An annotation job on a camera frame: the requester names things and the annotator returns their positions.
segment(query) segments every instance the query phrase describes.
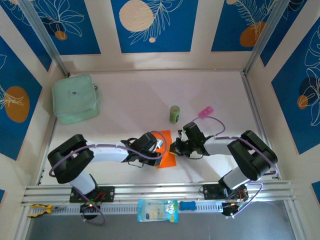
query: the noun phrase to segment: yellow tool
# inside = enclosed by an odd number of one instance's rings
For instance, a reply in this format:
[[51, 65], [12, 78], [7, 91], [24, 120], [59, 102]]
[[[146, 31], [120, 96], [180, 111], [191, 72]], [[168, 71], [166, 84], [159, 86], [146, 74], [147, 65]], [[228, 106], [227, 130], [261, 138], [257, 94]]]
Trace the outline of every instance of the yellow tool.
[[54, 211], [60, 210], [60, 209], [64, 209], [66, 208], [66, 206], [54, 206], [54, 205], [42, 205], [42, 204], [33, 204], [30, 206], [31, 209], [34, 208], [43, 208], [45, 209], [44, 211], [38, 213], [38, 214], [29, 214], [28, 217], [29, 218], [37, 218], [40, 217], [44, 214], [52, 214]]

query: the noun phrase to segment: green can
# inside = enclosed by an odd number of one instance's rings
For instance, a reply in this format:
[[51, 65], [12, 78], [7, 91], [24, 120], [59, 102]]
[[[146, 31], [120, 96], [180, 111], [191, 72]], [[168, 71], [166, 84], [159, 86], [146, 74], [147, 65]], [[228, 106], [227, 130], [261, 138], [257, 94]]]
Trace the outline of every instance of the green can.
[[176, 124], [179, 120], [180, 108], [176, 105], [170, 107], [170, 123]]

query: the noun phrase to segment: pink object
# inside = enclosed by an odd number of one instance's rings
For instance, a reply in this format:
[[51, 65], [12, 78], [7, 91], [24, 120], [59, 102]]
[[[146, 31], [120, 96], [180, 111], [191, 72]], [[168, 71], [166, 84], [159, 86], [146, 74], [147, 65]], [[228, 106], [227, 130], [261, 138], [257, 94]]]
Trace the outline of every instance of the pink object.
[[198, 116], [201, 117], [201, 119], [204, 119], [204, 117], [209, 116], [213, 112], [214, 112], [214, 109], [210, 106], [207, 106], [205, 109], [199, 112]]

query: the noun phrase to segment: mint green container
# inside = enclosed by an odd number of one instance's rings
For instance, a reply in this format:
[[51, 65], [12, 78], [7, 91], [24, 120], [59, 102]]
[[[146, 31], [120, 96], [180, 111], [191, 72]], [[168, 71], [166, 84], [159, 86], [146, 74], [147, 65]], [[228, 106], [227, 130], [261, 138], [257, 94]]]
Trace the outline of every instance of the mint green container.
[[89, 75], [69, 77], [52, 87], [53, 112], [63, 124], [73, 124], [100, 113], [98, 87]]

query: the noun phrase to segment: orange paper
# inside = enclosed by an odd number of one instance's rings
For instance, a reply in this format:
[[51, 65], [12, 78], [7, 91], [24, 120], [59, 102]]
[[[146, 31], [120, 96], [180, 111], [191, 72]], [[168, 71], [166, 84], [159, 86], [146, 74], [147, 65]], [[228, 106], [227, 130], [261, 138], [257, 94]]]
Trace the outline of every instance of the orange paper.
[[[175, 166], [177, 166], [176, 157], [175, 157], [175, 155], [169, 153], [169, 148], [170, 148], [170, 145], [172, 144], [171, 132], [170, 132], [170, 130], [166, 130], [166, 131], [160, 131], [160, 133], [162, 133], [165, 137], [166, 144], [167, 144], [167, 151], [164, 154], [164, 156], [162, 157], [161, 164], [159, 166], [157, 166], [157, 168], [162, 169], [162, 168], [168, 168], [168, 167], [175, 167]], [[152, 134], [157, 139], [163, 140], [163, 137], [160, 134], [158, 134], [156, 132], [153, 132]], [[162, 154], [165, 151], [165, 147], [166, 147], [165, 144], [163, 144], [160, 149], [156, 150], [156, 152]]]

